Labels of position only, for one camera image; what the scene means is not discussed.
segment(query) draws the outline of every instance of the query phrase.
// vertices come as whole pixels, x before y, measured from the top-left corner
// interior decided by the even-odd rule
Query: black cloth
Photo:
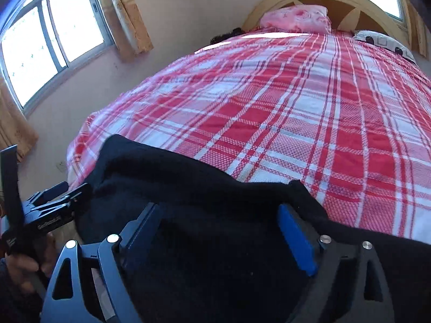
[[[333,222],[299,181],[242,183],[115,135],[86,182],[93,197],[76,214],[86,243],[121,232],[150,201],[165,210],[147,262],[127,277],[147,323],[285,322],[309,281],[277,226],[277,207],[285,202],[319,234],[374,245],[396,322],[431,317],[431,246]]]

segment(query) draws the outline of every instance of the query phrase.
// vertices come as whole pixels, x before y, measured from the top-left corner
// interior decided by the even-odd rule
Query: bed
[[[87,118],[71,188],[121,134],[240,181],[299,179],[337,222],[431,244],[431,82],[349,31],[405,35],[368,0],[264,0],[243,29],[294,4],[326,6],[335,30],[255,30],[178,59]]]

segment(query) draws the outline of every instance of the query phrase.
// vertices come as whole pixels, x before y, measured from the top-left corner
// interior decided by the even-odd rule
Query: human hand
[[[44,254],[44,263],[40,267],[43,273],[50,278],[57,262],[55,239],[51,233],[47,234],[47,245]],[[6,255],[6,266],[12,282],[18,286],[22,293],[34,293],[33,285],[28,278],[29,273],[37,272],[39,265],[29,256],[23,254]]]

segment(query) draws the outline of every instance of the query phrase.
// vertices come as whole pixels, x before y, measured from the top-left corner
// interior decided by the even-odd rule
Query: screw
[[[118,237],[117,234],[111,234],[106,240],[108,241],[108,243],[116,243],[119,239],[120,237]]]
[[[322,235],[320,236],[319,240],[323,243],[323,244],[330,244],[330,242],[332,241],[330,236],[327,235]]]
[[[75,245],[76,245],[76,240],[72,239],[66,243],[66,248],[73,249],[75,247]]]
[[[369,241],[365,241],[362,243],[362,247],[367,250],[373,249],[373,245]]]

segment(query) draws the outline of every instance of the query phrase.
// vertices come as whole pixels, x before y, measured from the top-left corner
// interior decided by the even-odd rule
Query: black metal bracket
[[[288,323],[394,323],[389,287],[372,244],[322,243],[320,267]]]
[[[62,322],[66,315],[73,315],[76,322],[105,322],[92,269],[100,270],[115,312],[109,321],[142,323],[124,285],[121,263],[128,271],[133,271],[144,260],[161,219],[162,209],[150,203],[119,235],[110,235],[101,243],[82,246],[74,240],[69,241],[51,277],[41,323]]]

